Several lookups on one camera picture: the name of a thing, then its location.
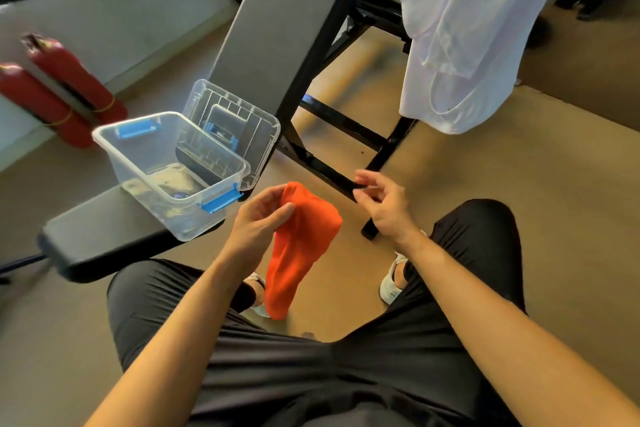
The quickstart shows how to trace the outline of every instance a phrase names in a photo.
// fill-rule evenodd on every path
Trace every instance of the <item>container lid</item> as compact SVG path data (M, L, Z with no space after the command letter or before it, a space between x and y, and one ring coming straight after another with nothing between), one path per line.
M239 190L252 189L280 135L278 119L206 80L193 86L184 115L249 163Z

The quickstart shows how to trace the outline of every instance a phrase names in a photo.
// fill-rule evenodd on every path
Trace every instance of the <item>floor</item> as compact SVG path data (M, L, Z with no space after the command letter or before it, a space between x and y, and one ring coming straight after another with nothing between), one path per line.
M208 74L220 36L137 83L127 94L132 114L180 110L192 83ZM310 93L386 134L397 120L405 63L400 43L372 30ZM372 157L303 110L296 126L311 152L346 175ZM419 124L385 172L406 186L426 230L471 197L507 203L522 236L531 317L640 401L639 153L640 133L518 87L496 115L463 135ZM366 241L364 211L278 153L259 187L293 180L332 202L344 224L300 285L288 319L270 327L334 341L383 311L377 287L393 249L384 238ZM3 200L0 261L36 252L33 238L46 220L114 184L100 149L79 151L55 139L9 167L0 174L0 195L11 196ZM166 256L207 267L230 222ZM12 426L78 426L120 374L106 320L109 278L71 284L43 267L21 271L4 291L0 417Z
M533 88L640 131L640 0L606 0L594 20L552 3L548 44L526 51L520 78Z

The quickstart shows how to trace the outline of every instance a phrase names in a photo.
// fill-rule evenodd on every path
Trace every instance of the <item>rubber band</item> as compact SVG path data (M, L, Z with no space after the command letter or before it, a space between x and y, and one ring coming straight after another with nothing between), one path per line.
M71 110L69 110L69 115L67 115L66 117L64 117L61 121L59 121L59 122L54 122L54 123L46 123L46 124L44 124L44 125L45 125L45 126L48 126L48 127L55 127L55 126L58 126L58 125L62 125L62 124L63 124L63 123L65 123L67 120L69 120L69 119L71 118L71 115L73 115L73 114L74 114L74 111L73 111L73 109L71 109Z
M100 110L94 110L93 113L104 112L105 110L109 110L109 108L113 107L113 104L116 102L116 97L111 98L111 103L107 105L105 108L100 108Z

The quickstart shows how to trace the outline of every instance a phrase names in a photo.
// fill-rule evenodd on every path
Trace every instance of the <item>white wall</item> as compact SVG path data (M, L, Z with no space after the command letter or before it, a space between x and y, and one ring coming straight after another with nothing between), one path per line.
M0 59L33 70L19 35L60 40L102 82L109 82L187 34L233 0L28 0L0 7ZM0 151L40 124L0 99Z

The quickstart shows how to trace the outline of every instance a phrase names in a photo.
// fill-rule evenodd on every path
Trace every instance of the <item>weight bench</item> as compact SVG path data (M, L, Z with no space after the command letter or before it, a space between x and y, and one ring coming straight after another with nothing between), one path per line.
M339 35L345 20L346 29ZM408 53L411 40L402 24L400 4L393 0L243 0L209 78L275 115L282 133L274 149L349 199L355 183L305 149L291 118L298 107L308 110L375 150L367 169L382 168L415 120L401 117L392 133L383 137L305 94L313 78L371 26L398 36ZM371 220L362 229L368 239L377 233ZM38 236L38 245L60 275L81 283L180 243L120 186L50 220Z

